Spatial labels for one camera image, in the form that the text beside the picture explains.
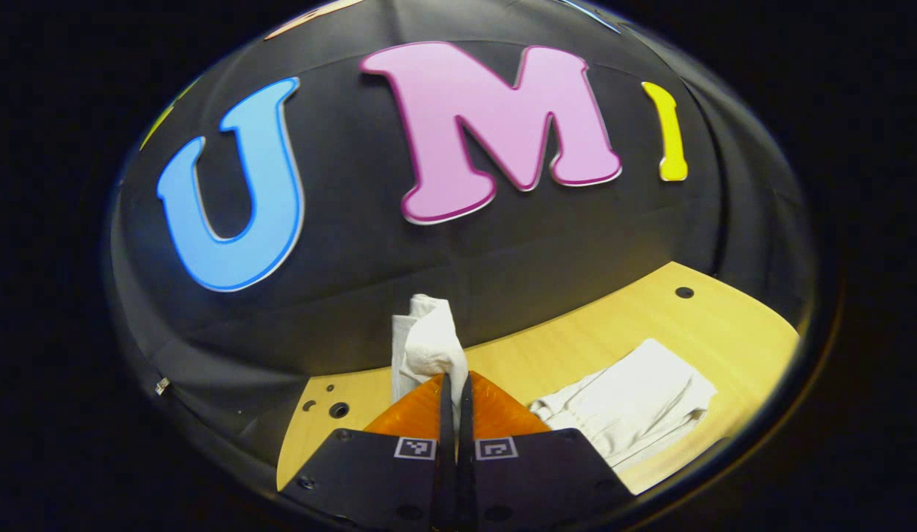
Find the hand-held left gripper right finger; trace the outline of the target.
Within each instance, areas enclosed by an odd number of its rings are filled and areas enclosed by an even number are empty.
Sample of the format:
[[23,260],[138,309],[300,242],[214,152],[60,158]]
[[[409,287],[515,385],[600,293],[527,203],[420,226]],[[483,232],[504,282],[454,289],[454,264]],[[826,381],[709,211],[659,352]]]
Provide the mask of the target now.
[[553,430],[478,372],[462,390],[462,532],[566,532],[633,499],[579,430]]

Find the white jeans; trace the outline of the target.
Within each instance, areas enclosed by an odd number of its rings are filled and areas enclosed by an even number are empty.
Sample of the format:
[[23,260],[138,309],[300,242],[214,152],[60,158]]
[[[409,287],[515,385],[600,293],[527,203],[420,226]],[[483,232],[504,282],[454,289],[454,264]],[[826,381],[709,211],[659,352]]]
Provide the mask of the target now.
[[368,430],[404,437],[438,433],[437,409],[458,426],[463,387],[472,386],[473,435],[516,437],[580,431],[620,474],[695,430],[716,387],[655,339],[624,359],[525,406],[469,367],[445,299],[415,294],[406,316],[392,317],[391,406]]

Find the black backdrop cloth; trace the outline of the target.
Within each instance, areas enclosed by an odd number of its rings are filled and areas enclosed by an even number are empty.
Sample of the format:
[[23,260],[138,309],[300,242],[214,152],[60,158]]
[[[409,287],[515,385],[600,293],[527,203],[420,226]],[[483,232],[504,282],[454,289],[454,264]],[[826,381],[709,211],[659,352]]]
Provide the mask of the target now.
[[[482,122],[452,131],[452,154],[494,196],[451,221],[402,212],[417,163],[391,82],[361,70],[372,52],[454,44],[512,84],[525,51],[576,54],[623,171],[590,185],[553,178],[576,164],[576,129],[525,130],[494,116],[536,156],[512,181]],[[249,263],[241,240],[267,236],[248,171],[292,162],[300,218],[265,268],[214,289],[185,269],[160,173],[195,141],[196,184],[221,266]],[[387,363],[392,316],[415,293],[442,296],[458,336],[479,344],[575,310],[677,262],[754,297],[789,324],[817,277],[807,206],[782,149],[731,87],[660,34],[567,0],[360,0],[256,38],[208,68],[168,122],[131,150],[101,236],[103,282],[127,366],[212,461],[275,484],[287,405],[313,376]]]

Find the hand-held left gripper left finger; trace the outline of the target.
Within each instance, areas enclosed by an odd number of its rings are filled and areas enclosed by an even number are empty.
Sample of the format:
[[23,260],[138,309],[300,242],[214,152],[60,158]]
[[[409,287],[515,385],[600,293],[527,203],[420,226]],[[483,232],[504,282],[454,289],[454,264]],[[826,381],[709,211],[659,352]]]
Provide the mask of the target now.
[[360,427],[337,417],[340,409],[361,411],[336,402],[321,430],[302,411],[307,442],[282,446],[279,494],[335,532],[448,530],[455,484],[449,376],[431,378]]

